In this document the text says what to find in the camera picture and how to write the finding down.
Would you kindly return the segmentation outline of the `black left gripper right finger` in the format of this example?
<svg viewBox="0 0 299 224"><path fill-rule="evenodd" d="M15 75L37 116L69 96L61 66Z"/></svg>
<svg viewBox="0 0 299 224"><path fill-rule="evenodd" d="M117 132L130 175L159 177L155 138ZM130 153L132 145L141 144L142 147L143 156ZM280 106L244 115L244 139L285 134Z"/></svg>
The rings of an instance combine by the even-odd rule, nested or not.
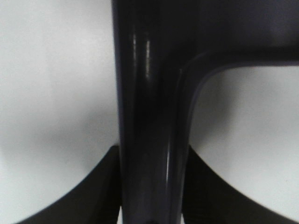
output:
<svg viewBox="0 0 299 224"><path fill-rule="evenodd" d="M220 178L185 146L186 167L182 215L186 224L293 224L248 198Z"/></svg>

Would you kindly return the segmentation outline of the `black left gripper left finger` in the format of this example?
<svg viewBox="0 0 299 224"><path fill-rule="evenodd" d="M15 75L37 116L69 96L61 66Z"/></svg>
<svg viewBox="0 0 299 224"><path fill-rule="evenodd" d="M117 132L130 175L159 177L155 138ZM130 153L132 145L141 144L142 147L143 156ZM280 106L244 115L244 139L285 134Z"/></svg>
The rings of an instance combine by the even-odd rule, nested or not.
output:
<svg viewBox="0 0 299 224"><path fill-rule="evenodd" d="M121 206L119 148L104 158L65 196L22 221L24 224L115 224Z"/></svg>

